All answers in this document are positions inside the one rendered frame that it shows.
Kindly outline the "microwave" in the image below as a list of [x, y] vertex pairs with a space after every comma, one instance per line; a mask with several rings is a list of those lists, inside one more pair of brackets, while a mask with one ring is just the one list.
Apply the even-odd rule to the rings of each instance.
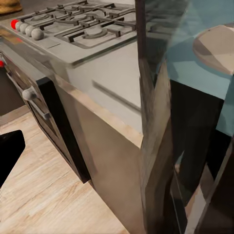
[[135, 0], [147, 234], [234, 234], [234, 0]]

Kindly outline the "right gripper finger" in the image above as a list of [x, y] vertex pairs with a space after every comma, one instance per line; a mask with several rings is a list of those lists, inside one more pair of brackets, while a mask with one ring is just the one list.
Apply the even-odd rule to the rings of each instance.
[[0, 188], [24, 149], [25, 140], [22, 130], [0, 135]]

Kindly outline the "popcorn bag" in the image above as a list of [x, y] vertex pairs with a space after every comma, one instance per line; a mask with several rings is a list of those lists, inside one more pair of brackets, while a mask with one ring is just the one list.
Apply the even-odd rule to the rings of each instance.
[[0, 15], [10, 14], [22, 10], [18, 0], [0, 0]]

